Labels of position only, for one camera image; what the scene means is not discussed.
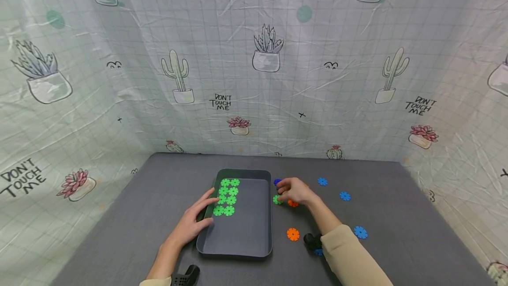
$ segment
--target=left hand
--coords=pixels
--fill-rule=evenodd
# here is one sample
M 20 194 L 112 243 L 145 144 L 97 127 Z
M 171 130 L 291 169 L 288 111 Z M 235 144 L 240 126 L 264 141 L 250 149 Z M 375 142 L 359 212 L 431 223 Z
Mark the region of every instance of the left hand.
M 191 242 L 191 240 L 198 236 L 202 229 L 213 223 L 213 218 L 211 217 L 203 219 L 200 222 L 196 221 L 196 217 L 208 205 L 219 201 L 217 198 L 208 198 L 208 196 L 210 196 L 214 190 L 215 188 L 211 188 L 205 192 L 205 194 L 202 195 L 199 200 L 197 200 L 190 208 L 184 212 L 180 222 L 176 225 L 176 228 L 173 230 L 173 232 L 171 232 L 171 234 L 168 236 L 165 244 L 168 243 L 178 248 L 182 248 L 184 245 L 186 245 L 188 242 Z

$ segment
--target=orange gear piece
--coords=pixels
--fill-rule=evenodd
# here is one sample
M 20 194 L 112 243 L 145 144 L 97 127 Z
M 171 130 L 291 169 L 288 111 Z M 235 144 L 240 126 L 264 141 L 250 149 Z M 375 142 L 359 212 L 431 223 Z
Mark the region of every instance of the orange gear piece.
M 300 238 L 300 232 L 298 232 L 298 230 L 294 228 L 288 229 L 287 234 L 288 239 L 290 239 L 293 242 L 297 241 Z
M 294 202 L 291 199 L 288 199 L 288 205 L 290 205 L 293 208 L 296 208 L 298 206 L 298 202 Z

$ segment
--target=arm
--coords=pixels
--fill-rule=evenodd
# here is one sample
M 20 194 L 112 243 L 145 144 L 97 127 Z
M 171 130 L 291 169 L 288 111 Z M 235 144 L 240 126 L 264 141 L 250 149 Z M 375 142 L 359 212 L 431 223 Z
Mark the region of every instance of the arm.
M 287 178 L 277 184 L 278 200 L 288 199 L 309 209 L 323 236 L 323 252 L 332 271 L 344 286 L 392 286 L 381 267 L 325 203 L 298 178 Z
M 171 275 L 175 270 L 176 260 L 180 255 L 181 249 L 193 240 L 202 229 L 213 223 L 212 218 L 206 218 L 196 222 L 198 213 L 212 203 L 218 201 L 217 198 L 210 198 L 214 191 L 211 188 L 190 208 L 185 211 L 176 228 L 171 232 L 166 241 L 160 246 L 156 260 L 153 263 L 146 280 L 139 286 L 170 286 Z

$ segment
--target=right hand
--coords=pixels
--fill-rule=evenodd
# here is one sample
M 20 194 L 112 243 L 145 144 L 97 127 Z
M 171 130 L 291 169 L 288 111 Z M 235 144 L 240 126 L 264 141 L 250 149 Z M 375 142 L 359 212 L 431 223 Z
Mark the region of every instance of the right hand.
M 280 195 L 277 199 L 281 202 L 291 199 L 294 202 L 306 205 L 317 198 L 317 195 L 298 178 L 285 178 L 277 183 L 277 188 Z

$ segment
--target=black clamp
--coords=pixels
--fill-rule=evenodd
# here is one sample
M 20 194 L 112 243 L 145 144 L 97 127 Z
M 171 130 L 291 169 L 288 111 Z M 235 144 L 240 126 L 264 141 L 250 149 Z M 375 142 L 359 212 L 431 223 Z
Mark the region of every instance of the black clamp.
M 314 236 L 311 233 L 307 233 L 303 237 L 303 242 L 305 243 L 307 249 L 311 252 L 323 248 L 323 245 L 321 244 L 321 234 Z
M 193 286 L 196 284 L 199 276 L 199 267 L 190 265 L 185 275 L 173 274 L 171 276 L 171 286 Z

